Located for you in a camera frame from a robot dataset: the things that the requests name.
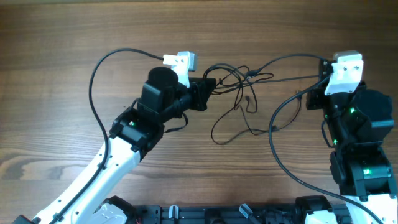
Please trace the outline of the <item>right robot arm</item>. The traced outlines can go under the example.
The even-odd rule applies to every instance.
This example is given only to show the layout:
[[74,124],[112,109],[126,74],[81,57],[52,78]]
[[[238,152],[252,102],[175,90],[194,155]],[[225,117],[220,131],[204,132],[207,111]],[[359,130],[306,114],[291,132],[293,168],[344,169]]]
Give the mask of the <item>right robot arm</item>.
[[353,223],[397,223],[397,184],[382,149],[394,127],[392,100],[361,81],[355,90],[332,94],[326,85],[307,94],[308,110],[321,109],[331,141],[330,170],[347,199]]

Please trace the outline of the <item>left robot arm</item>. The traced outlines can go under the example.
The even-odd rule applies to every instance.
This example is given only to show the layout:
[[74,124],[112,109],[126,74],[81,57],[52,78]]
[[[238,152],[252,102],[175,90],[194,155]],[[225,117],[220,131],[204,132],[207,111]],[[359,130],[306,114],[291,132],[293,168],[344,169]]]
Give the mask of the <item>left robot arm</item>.
[[127,223],[136,215],[125,201],[108,194],[143,160],[167,132],[164,124],[186,110],[205,111],[215,78],[182,79],[170,68],[153,68],[141,97],[123,111],[104,145],[72,184],[33,219],[14,223]]

